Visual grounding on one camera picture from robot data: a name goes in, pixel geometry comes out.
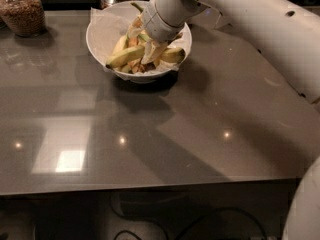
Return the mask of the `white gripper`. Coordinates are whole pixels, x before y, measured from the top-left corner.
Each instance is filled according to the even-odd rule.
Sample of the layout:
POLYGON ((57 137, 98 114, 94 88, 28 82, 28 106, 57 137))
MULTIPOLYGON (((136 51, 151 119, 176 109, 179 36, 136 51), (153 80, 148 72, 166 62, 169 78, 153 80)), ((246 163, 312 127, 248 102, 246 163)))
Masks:
POLYGON ((166 41, 172 41, 184 27, 184 25, 171 26, 166 23, 157 10, 157 1, 149 0, 143 9, 142 18, 137 16, 127 30, 129 39, 136 38, 139 34, 145 34, 146 32, 153 39, 148 40, 143 45, 142 64, 149 64, 157 59, 167 48, 168 43, 166 41))

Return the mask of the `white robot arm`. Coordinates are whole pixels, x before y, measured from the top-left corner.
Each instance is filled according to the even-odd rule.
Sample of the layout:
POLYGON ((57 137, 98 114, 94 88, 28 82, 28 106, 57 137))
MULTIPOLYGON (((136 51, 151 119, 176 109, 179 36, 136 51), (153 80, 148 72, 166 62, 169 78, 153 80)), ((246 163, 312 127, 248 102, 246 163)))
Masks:
POLYGON ((211 7, 315 108, 320 102, 320 17, 287 0, 149 0, 129 34, 144 30, 158 44, 173 40, 187 19, 211 7))

